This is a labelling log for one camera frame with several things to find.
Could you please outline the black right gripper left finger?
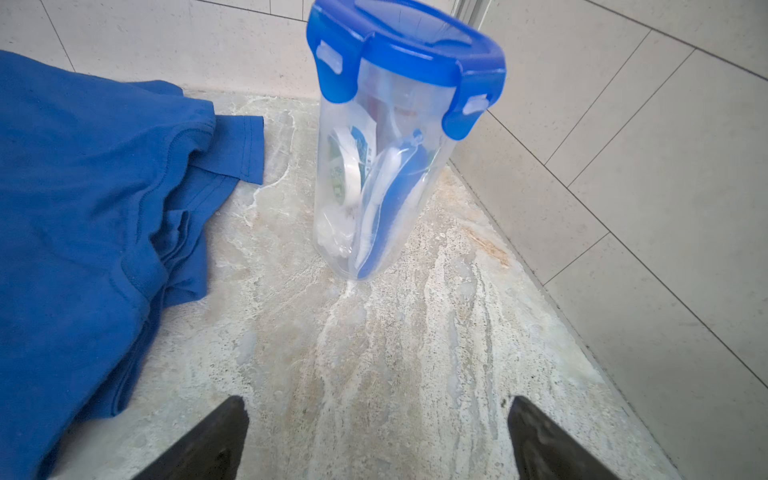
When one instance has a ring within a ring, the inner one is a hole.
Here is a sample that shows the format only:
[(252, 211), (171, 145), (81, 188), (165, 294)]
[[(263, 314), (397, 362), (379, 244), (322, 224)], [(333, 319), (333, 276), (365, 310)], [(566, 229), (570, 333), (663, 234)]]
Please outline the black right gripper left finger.
[(244, 399), (230, 396), (135, 479), (235, 479), (248, 426)]

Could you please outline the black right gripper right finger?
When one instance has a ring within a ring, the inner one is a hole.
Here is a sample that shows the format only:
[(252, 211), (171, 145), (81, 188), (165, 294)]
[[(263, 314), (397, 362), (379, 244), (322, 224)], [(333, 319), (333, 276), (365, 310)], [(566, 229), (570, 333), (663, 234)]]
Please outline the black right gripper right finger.
[(619, 480), (524, 396), (514, 397), (507, 426), (520, 479)]

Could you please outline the clear container blue lid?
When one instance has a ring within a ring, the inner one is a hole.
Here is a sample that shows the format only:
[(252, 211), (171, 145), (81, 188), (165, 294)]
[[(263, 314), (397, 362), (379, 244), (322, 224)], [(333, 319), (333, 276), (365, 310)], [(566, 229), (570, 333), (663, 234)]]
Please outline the clear container blue lid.
[(428, 153), (429, 165), (401, 210), (394, 242), (369, 279), (395, 261), (456, 144), (501, 97), (505, 56), (490, 37), (417, 1), (317, 1), (308, 18), (307, 42), (322, 96), (313, 235), (336, 273), (358, 280), (350, 260), (362, 199), (350, 256), (331, 255), (319, 245), (315, 228), (325, 135), (354, 118), (374, 120), (376, 153), (370, 171), (386, 147), (416, 130)]

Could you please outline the blue t-shirt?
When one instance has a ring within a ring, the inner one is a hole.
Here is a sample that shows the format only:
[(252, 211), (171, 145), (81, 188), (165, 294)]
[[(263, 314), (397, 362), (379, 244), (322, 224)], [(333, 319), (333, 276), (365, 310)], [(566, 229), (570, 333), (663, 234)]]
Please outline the blue t-shirt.
[(163, 311), (207, 293), (206, 223), (264, 157), (260, 116), (2, 53), (3, 478), (47, 478), (72, 425), (127, 407)]

